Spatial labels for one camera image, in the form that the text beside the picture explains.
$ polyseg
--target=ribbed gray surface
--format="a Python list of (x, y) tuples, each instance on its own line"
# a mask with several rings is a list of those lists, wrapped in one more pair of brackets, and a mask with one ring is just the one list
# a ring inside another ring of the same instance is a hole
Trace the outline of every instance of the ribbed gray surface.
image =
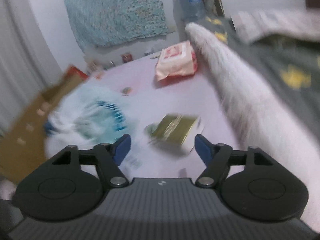
[(197, 188), (189, 179), (135, 179), (129, 187), (111, 190), (97, 209), (79, 219), (47, 223), (27, 218), (10, 233), (14, 240), (311, 240), (315, 236), (298, 219), (277, 224), (244, 219), (224, 207), (213, 190)]

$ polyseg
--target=metal screw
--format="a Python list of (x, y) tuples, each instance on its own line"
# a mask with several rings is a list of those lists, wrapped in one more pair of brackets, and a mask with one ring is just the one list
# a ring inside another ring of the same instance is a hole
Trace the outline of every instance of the metal screw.
[(122, 177), (113, 177), (110, 182), (113, 184), (113, 185), (117, 185), (117, 186), (120, 186), (120, 185), (123, 185), (124, 183), (126, 183), (126, 179), (125, 178), (122, 178)]
[(198, 180), (201, 185), (209, 186), (214, 183), (214, 179), (210, 177), (202, 177)]

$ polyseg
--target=white fur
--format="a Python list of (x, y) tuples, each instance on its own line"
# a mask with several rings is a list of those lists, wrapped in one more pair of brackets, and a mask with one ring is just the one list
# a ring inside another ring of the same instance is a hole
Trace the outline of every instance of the white fur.
[(222, 105), (242, 147), (259, 146), (307, 186), (302, 220), (320, 231), (320, 153), (316, 138), (274, 93), (267, 81), (207, 29), (186, 27), (209, 64)]

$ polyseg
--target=curtain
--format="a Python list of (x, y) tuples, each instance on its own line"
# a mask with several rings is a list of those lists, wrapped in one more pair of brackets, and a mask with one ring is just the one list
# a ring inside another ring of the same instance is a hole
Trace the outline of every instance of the curtain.
[(46, 86), (17, 33), (7, 0), (0, 0), (0, 134)]

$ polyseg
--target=brown cardboard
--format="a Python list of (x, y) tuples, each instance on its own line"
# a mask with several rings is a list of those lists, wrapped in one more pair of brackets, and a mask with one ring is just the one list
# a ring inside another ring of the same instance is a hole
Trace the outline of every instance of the brown cardboard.
[[(82, 82), (78, 75), (40, 93), (0, 140), (0, 174), (18, 184), (45, 161), (44, 123), (60, 100)], [(43, 103), (50, 104), (45, 109)]]

